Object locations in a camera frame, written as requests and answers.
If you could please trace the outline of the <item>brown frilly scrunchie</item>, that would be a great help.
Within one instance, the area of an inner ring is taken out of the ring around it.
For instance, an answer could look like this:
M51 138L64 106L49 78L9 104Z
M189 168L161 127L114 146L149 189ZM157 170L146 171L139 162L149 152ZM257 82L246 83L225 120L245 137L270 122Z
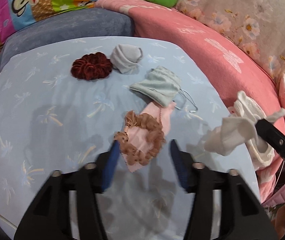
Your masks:
M157 118L148 113L129 111L125 115L124 129L114 134L114 140L120 144L128 167L146 166L162 149L165 134Z

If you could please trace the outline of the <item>grey floral quilt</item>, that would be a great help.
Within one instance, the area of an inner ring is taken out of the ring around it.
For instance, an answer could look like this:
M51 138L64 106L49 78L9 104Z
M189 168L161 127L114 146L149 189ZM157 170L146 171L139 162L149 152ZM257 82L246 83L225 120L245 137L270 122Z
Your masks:
M176 9L229 39L275 82L285 75L285 0L178 0Z

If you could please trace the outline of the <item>dark red velvet scrunchie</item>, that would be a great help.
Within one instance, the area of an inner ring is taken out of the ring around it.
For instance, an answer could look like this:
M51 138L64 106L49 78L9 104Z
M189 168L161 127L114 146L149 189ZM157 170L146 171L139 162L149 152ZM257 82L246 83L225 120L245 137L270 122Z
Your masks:
M79 80L96 80L108 77L113 70L113 64L104 53L85 54L72 63L70 70L73 77Z

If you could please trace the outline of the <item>pink cloth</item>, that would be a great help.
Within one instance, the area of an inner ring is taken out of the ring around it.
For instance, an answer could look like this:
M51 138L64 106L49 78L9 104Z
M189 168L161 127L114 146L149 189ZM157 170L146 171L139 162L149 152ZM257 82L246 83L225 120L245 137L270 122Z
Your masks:
M125 125L114 139L120 143L121 154L130 172L149 165L166 143L171 114L176 104L171 102L162 107L151 102L141 113L131 110L125 115Z

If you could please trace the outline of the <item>light green drawstring pouch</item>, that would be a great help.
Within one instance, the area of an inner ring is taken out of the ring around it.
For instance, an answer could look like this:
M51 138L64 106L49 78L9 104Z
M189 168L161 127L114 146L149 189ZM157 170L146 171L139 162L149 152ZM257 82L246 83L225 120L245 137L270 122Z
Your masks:
M158 66L151 69L144 80L130 85L129 88L134 92L147 96L162 107L169 107L175 97L180 95L184 99L183 105L186 104L186 101L189 101L195 111L198 111L198 107L191 95L181 88L181 83L181 79L174 72L163 66Z

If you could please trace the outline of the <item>rolled grey sock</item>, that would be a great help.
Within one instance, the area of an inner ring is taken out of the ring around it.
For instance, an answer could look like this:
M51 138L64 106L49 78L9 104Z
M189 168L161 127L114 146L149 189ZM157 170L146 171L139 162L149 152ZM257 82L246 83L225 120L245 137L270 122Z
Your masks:
M110 55L110 61L113 67L122 74L134 70L142 58L142 49L131 44L116 45Z

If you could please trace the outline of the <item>blue-grey velvet pillow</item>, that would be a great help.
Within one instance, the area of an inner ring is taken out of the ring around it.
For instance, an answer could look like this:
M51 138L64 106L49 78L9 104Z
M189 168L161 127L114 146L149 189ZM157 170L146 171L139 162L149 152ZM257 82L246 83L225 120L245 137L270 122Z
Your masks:
M38 21L12 34L0 51L0 72L13 56L48 44L83 37L133 36L134 21L119 12L90 8Z

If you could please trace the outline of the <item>pink towel blanket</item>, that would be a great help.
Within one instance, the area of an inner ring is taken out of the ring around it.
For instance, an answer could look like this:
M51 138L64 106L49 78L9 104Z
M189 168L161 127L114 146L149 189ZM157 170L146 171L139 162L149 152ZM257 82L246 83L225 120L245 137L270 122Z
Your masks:
M138 37L180 46L202 70L226 107L232 107L237 93L243 90L266 115L281 108L271 78L236 45L193 18L144 0L98 0L95 6L131 17Z

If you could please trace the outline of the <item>white sock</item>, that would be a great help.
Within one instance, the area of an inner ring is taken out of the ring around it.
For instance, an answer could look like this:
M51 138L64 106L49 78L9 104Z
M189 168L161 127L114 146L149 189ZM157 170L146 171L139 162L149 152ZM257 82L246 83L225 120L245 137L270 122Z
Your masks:
M274 124L283 116L285 116L285 109L281 108L272 115L266 116L265 119ZM253 138L258 140L259 136L255 124L253 121L242 117L223 118L222 125L209 133L204 143L204 149L222 156L230 155L237 146L245 144Z

